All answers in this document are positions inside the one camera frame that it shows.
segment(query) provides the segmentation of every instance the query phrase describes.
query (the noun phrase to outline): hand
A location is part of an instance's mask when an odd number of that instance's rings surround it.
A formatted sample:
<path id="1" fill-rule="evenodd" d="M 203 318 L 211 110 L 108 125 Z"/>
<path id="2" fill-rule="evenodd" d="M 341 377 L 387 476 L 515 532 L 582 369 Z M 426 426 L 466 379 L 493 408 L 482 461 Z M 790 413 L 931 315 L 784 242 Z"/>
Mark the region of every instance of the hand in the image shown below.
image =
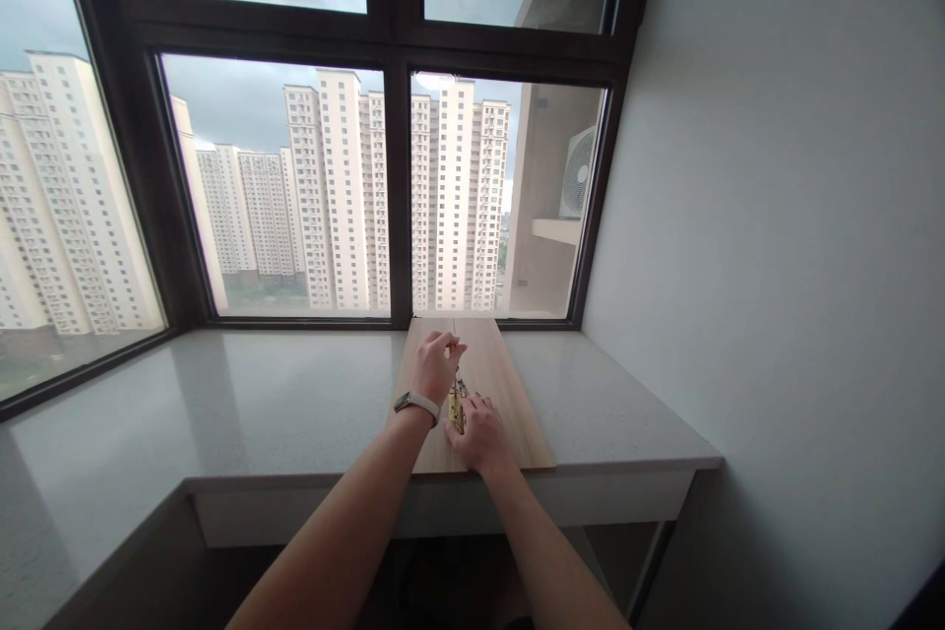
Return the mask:
<path id="1" fill-rule="evenodd" d="M 450 355 L 446 356 L 450 346 L 453 346 Z M 460 345 L 460 339 L 453 334 L 431 332 L 416 350 L 410 390 L 442 407 L 465 351 L 466 345 Z"/>
<path id="2" fill-rule="evenodd" d="M 489 397 L 467 397 L 463 399 L 463 410 L 466 412 L 466 433 L 460 433 L 449 418 L 443 419 L 446 437 L 463 465 L 479 473 L 483 479 L 501 473 L 509 466 L 514 468 L 512 446 L 492 400 Z"/>

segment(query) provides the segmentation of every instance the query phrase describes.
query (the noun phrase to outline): white countertop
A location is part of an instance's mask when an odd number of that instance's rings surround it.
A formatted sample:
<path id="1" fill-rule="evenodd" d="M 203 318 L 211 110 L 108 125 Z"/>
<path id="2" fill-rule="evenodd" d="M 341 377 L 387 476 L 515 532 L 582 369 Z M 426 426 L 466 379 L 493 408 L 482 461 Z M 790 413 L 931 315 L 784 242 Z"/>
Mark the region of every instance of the white countertop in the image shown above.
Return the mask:
<path id="1" fill-rule="evenodd" d="M 584 335 L 504 338 L 560 470 L 720 464 Z M 0 628 L 41 627 L 184 478 L 343 473 L 405 340 L 202 330 L 0 424 Z"/>

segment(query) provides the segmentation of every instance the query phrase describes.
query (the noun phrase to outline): dark window frame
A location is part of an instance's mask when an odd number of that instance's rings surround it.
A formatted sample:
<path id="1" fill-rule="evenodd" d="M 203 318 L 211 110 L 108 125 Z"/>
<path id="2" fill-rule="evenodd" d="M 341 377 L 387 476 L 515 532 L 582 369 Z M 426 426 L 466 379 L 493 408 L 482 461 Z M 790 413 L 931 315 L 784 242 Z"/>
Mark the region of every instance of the dark window frame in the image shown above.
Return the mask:
<path id="1" fill-rule="evenodd" d="M 412 317 L 410 72 L 606 90 L 567 317 L 502 330 L 581 329 L 637 28 L 646 0 L 604 0 L 601 34 L 426 20 L 423 0 L 367 0 L 367 13 L 236 0 L 76 0 L 138 214 L 166 329 L 0 403 L 16 415 L 193 328 L 405 330 Z M 391 317 L 221 317 L 205 276 L 162 52 L 384 71 Z"/>

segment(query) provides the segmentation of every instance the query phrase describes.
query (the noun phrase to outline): gray watch strap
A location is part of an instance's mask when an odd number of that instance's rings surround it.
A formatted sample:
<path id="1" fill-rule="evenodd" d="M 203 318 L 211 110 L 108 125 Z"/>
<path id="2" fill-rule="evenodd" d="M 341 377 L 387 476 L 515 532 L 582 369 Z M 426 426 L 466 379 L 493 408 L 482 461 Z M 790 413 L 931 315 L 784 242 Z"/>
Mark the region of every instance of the gray watch strap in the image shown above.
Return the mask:
<path id="1" fill-rule="evenodd" d="M 397 402 L 394 404 L 394 410 L 399 411 L 413 404 L 414 406 L 419 406 L 421 409 L 429 411 L 430 415 L 433 416 L 433 425 L 435 426 L 440 420 L 440 408 L 436 406 L 433 402 L 427 399 L 425 396 L 416 394 L 414 392 L 407 392 L 404 394 Z"/>

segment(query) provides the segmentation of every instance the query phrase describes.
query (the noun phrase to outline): light wood board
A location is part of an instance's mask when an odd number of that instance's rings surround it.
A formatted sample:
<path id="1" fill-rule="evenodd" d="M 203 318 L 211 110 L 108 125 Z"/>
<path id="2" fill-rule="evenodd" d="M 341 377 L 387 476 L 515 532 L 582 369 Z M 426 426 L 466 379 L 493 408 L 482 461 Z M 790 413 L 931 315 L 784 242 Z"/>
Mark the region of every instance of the light wood board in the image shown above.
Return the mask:
<path id="1" fill-rule="evenodd" d="M 522 386 L 502 335 L 491 318 L 414 318 L 410 323 L 404 358 L 391 395 L 394 400 L 410 390 L 416 349 L 433 331 L 452 332 L 469 346 L 460 360 L 459 375 L 470 390 L 491 397 L 505 425 L 515 462 L 523 471 L 553 470 L 554 454 L 538 424 L 532 402 Z M 464 473 L 453 447 L 440 426 L 430 430 L 413 467 L 413 474 Z"/>

